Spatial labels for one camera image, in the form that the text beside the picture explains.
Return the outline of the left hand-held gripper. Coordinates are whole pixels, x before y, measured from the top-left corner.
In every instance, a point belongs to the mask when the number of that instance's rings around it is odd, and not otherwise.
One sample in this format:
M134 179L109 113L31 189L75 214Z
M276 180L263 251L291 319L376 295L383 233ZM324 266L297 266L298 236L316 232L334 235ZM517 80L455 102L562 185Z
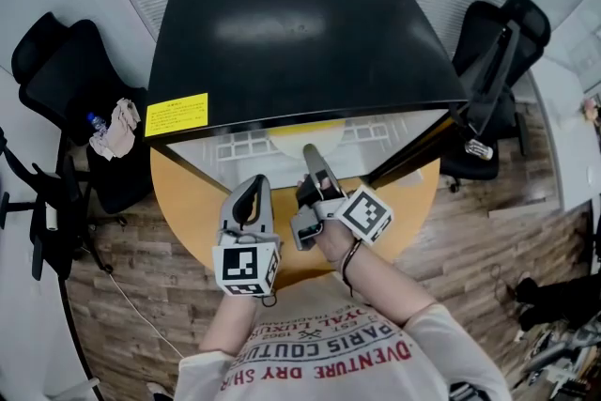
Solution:
M222 229L254 226L260 233L273 232L271 188L265 176L250 177L229 194L221 207L220 225ZM212 248L217 285L230 297L272 296L280 251L278 236L221 231Z

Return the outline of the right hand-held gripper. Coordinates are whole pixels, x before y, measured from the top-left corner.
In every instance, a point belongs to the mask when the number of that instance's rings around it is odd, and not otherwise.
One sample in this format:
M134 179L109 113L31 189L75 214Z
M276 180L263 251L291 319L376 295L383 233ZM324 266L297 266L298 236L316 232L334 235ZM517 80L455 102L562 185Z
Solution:
M315 145L305 145L302 153L308 175L296 191L299 210L290 221L297 249L311 250L315 236L330 221L339 221L356 239L373 245L393 221L393 211L365 186L347 196Z

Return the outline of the black box lid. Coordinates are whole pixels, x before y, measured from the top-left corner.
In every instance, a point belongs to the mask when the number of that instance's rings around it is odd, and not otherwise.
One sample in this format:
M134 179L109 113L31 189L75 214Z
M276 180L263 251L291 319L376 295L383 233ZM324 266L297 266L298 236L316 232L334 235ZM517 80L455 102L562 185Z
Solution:
M168 0L145 139L226 191L306 172L277 128L341 121L318 143L339 178L379 188L485 128L519 29L459 76L416 0Z

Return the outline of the person's right forearm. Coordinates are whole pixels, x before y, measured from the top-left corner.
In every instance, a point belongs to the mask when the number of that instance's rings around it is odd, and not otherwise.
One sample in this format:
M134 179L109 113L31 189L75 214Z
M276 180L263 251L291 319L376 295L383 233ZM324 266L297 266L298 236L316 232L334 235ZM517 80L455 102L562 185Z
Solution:
M402 327L437 301L417 282L357 241L342 223L325 223L316 246L349 288Z

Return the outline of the person's left forearm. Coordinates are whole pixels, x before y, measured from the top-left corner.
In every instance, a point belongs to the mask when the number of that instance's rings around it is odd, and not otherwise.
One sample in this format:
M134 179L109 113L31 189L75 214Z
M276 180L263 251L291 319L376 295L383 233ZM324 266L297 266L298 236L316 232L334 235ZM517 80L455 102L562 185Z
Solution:
M238 356L252 332L256 311L256 298L224 295L199 350Z

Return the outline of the round wooden table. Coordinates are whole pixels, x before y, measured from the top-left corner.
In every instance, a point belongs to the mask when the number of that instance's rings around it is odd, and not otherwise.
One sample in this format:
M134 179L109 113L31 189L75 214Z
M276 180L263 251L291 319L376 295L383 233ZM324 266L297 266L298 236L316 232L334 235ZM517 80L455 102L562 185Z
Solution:
M166 147L151 148L150 162L163 217L190 254L211 270L220 209L229 192L209 177L197 176ZM439 184L439 161L423 166L421 173L423 180L418 184L395 182L377 189L377 195L393 208L393 222L376 241L374 250L389 261L395 260L414 241L432 207ZM329 271L330 265L318 249L306 252L296 249L289 225L297 209L295 190L273 190L271 198L274 228L282 240L282 262L276 285L291 285Z

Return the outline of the crumpled beige cloth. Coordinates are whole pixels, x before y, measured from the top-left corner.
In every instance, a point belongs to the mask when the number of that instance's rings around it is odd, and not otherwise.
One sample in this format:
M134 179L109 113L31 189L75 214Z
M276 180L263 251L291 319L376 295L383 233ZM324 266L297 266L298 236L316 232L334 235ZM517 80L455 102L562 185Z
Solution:
M108 125L106 143L89 143L93 150L107 161L123 158L133 148L134 132L141 122L141 117L132 100L125 98L116 103Z

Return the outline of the small clear jar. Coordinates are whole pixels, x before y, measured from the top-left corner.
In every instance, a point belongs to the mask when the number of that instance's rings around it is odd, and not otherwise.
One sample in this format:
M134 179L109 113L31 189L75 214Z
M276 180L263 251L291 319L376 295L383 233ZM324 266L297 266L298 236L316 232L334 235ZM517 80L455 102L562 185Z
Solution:
M470 139L464 145L465 151L484 161L490 161L494 156L494 149L489 147L477 139Z

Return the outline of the person's white printed shirt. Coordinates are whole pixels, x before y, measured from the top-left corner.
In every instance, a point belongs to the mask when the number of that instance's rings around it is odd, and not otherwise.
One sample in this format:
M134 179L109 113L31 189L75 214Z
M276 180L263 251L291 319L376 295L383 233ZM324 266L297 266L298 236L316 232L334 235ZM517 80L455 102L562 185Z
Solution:
M259 307L238 353L183 359L174 401L449 401L457 383L512 401L499 368L443 305L400 327L330 273Z

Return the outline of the clear water bottle blue cap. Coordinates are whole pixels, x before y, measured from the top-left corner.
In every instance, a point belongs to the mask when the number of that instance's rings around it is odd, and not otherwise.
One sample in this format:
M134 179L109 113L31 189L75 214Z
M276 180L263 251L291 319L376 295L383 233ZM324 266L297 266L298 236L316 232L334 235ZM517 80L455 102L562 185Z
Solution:
M101 116L97 116L92 112L87 114L86 119L94 130L89 142L106 143L108 133L108 125L106 121Z

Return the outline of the black office chair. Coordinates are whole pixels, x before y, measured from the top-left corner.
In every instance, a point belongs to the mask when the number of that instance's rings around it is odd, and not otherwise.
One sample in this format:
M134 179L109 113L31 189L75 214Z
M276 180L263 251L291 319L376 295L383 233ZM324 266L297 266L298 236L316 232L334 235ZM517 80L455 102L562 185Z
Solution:
M143 116L147 95L145 88L120 79L92 21L66 26L45 13L18 43L11 68L21 103L55 124L74 145L85 147L89 184L106 213L124 211L152 191L142 122L131 129L126 138L130 150L121 157L103 156L90 144L97 132L93 117L111 122L120 100Z
M453 65L456 73L465 74L476 59L497 41L508 37L509 23L519 29L517 44L505 83L494 110L478 141L491 149L487 159L469 153L463 146L455 147L440 159L440 172L451 177L452 193L459 191L462 179L492 180L499 173L498 142L516 138L521 154L530 154L530 139L524 115L516 110L512 87L541 57L550 41L551 25L546 13L532 0L505 0L497 7L485 1L472 3L464 16Z
M62 165L54 173L42 171L37 164L28 170L8 148L4 131L0 129L0 157L13 174L27 184L36 198L27 202L12 202L8 192L0 198L0 229L6 227L10 212L32 212L29 238L33 245L31 275L39 281L43 267L48 265L60 281L69 278L72 262L88 253L99 269L107 274L113 267L104 263L91 238L88 204L91 186L81 188L88 181L88 173L78 171L74 159L64 154Z

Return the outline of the white desk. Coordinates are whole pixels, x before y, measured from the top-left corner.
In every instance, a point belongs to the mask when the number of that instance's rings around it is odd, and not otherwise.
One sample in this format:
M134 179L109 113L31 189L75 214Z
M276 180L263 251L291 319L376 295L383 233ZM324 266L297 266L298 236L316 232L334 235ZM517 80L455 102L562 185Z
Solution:
M601 148L594 124L582 112L585 96L576 74L543 57L532 66L531 76L561 209L569 211L601 194Z

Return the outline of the black bag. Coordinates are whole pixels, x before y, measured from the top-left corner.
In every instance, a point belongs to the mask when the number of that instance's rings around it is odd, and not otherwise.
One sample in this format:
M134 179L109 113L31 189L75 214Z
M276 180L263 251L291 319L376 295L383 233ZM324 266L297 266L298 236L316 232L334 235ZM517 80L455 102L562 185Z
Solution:
M515 289L516 301L529 308L518 317L520 329L565 320L569 330L577 330L601 310L601 272L566 282L538 285L531 277Z

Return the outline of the white vase with flowers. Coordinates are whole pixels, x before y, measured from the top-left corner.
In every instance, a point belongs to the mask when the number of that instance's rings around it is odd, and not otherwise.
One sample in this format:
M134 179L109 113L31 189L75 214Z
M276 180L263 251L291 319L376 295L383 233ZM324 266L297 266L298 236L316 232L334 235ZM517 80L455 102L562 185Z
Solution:
M585 119L601 129L601 105L594 98L586 98L581 107Z

